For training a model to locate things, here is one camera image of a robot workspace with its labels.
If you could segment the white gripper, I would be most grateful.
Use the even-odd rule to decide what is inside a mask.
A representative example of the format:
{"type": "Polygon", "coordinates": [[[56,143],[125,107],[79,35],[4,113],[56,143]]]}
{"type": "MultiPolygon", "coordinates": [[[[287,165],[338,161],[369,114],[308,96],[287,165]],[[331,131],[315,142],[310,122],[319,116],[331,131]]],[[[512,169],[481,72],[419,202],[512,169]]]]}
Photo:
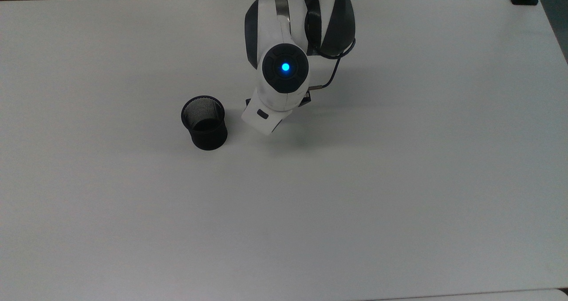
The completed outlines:
{"type": "Polygon", "coordinates": [[[247,103],[241,119],[262,135],[271,135],[282,120],[288,117],[288,111],[275,111],[264,105],[258,96],[253,96],[247,103]]]}

